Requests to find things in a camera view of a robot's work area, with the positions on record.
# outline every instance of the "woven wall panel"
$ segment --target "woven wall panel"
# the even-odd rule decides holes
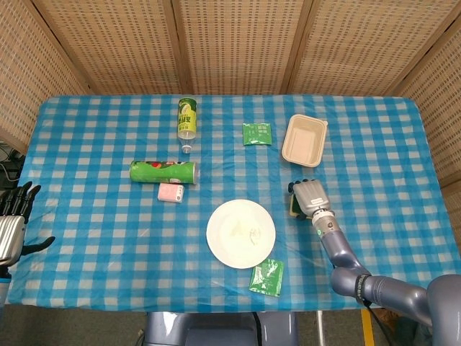
[[[421,111],[440,182],[461,172],[461,20],[454,25],[453,35],[429,52],[398,92]]]
[[[181,93],[162,1],[34,3],[96,92]]]
[[[25,154],[43,101],[88,89],[23,1],[0,0],[0,7],[0,139]]]
[[[280,92],[302,0],[179,4],[195,93]]]
[[[322,0],[290,92],[381,95],[457,0]]]
[[[457,184],[456,191],[444,193],[444,200],[455,233],[456,243],[461,253],[461,183]]]

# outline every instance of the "green sachet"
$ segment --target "green sachet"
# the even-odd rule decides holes
[[[283,266],[282,261],[266,258],[253,268],[249,289],[268,296],[280,296]]]
[[[242,124],[243,144],[250,146],[254,144],[272,145],[271,124]]]

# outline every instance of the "bottle label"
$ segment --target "bottle label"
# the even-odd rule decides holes
[[[191,98],[179,100],[178,132],[197,131],[197,102]]]

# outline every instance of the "food container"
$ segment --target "food container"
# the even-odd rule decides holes
[[[285,160],[306,167],[320,164],[328,122],[306,115],[293,115],[283,142]]]

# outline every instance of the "table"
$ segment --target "table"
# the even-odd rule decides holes
[[[45,252],[11,270],[9,302],[133,311],[301,311],[357,307],[330,288],[331,265],[308,222],[288,213],[289,182],[320,179],[339,224],[376,275],[426,286],[461,272],[420,114],[392,97],[196,96],[190,156],[176,137],[180,96],[54,97],[40,108],[20,183],[42,185],[26,244]],[[328,121],[323,160],[282,159],[290,117]],[[243,146],[242,123],[271,123],[271,146]],[[132,183],[133,159],[194,161],[182,204]],[[205,231],[215,208],[246,198],[272,215],[271,258],[285,263],[279,298],[248,290],[251,270],[217,261]]]

